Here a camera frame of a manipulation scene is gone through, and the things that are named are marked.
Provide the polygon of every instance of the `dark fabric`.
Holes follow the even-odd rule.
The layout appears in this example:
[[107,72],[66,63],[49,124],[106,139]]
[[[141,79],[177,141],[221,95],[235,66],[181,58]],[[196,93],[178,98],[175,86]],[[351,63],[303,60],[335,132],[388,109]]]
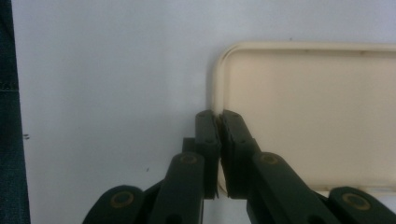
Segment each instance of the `dark fabric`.
[[30,223],[9,0],[0,0],[0,223]]

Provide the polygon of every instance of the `white surface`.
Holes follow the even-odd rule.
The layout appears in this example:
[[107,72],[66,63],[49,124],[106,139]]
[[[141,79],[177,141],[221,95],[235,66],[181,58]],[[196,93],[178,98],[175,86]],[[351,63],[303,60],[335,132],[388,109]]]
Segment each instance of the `white surface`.
[[[231,44],[396,43],[391,0],[16,0],[13,14],[40,224],[79,223],[107,189],[163,178],[195,113],[209,108],[213,64]],[[213,202],[219,213],[205,223],[246,223],[245,208],[229,203]]]
[[396,190],[396,45],[241,43],[214,76],[215,111],[241,114],[311,188]]

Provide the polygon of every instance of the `white wall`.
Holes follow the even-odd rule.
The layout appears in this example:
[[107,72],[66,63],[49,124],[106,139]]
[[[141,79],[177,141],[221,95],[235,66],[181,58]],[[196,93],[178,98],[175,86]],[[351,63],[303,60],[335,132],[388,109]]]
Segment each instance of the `white wall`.
[[[79,223],[106,190],[162,179],[211,70],[245,40],[396,43],[388,1],[13,1],[32,223]],[[245,203],[205,223],[247,223]]]

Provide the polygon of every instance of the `tray rim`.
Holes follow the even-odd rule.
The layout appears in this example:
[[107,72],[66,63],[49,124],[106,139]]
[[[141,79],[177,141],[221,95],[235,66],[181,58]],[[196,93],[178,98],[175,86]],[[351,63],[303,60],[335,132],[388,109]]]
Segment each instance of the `tray rim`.
[[378,43],[346,43],[346,42],[272,42],[272,41],[249,41],[238,42],[231,45],[218,58],[212,82],[211,108],[216,116],[222,113],[225,100],[224,80],[225,66],[228,59],[242,50],[328,50],[328,51],[361,51],[365,52],[394,52],[396,44]]

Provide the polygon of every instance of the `round bolt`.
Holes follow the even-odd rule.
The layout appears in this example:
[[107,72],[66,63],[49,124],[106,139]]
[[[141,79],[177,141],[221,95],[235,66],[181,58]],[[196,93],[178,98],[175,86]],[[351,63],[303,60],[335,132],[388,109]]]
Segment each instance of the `round bolt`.
[[134,201],[134,195],[129,191],[121,191],[113,195],[110,204],[114,208],[122,208],[128,206]]
[[267,155],[267,154],[262,155],[260,157],[260,161],[263,162],[263,163],[270,164],[270,165],[274,165],[274,164],[277,164],[279,162],[277,157],[272,156],[272,155]]
[[186,163],[186,164],[194,164],[198,160],[194,156],[186,155],[186,156],[180,157],[180,161],[183,162],[183,163]]
[[365,198],[354,193],[343,194],[343,201],[349,206],[361,211],[366,211],[371,208],[370,203]]

